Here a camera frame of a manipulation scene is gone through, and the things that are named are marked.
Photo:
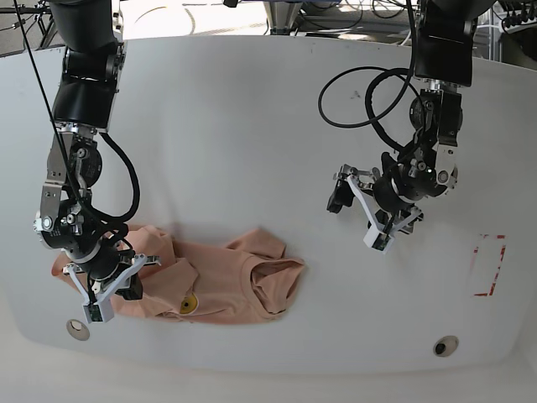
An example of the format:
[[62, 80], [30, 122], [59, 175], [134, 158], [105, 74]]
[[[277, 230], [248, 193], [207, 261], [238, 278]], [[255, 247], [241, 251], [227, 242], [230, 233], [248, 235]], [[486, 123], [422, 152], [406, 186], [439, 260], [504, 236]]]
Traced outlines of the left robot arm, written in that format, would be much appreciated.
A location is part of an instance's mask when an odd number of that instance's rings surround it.
[[[384, 237], [400, 231], [411, 233], [423, 215], [416, 203], [439, 197], [453, 189], [458, 181], [454, 159], [457, 135], [463, 121], [459, 88], [472, 84], [473, 40], [478, 18], [492, 7], [490, 1], [420, 1], [416, 8], [408, 4], [411, 56], [409, 67], [378, 68], [364, 97], [367, 120], [356, 128], [373, 127], [377, 136], [395, 156], [383, 153], [380, 169], [361, 171], [344, 165], [335, 176], [335, 189], [327, 202], [327, 211], [339, 213], [358, 199], [362, 204], [371, 197], [377, 211], [369, 211], [370, 227]], [[409, 107], [413, 138], [402, 145], [391, 138], [380, 123], [387, 111], [373, 111], [376, 88], [389, 78], [403, 81], [398, 100], [411, 88], [411, 79], [429, 82], [415, 93]]]

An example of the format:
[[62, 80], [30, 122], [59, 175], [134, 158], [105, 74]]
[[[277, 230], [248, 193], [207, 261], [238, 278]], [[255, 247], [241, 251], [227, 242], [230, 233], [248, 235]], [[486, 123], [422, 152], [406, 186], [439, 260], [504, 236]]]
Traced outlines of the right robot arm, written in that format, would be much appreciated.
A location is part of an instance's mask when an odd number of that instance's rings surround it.
[[[65, 53], [55, 99], [45, 104], [54, 137], [34, 230], [85, 274], [90, 303], [96, 304], [95, 285], [116, 285], [134, 264], [128, 221], [141, 199], [133, 163], [108, 132], [126, 54], [122, 14], [110, 1], [52, 1], [50, 11]], [[133, 196], [121, 215], [92, 205], [92, 187], [102, 173], [96, 136], [128, 171]]]

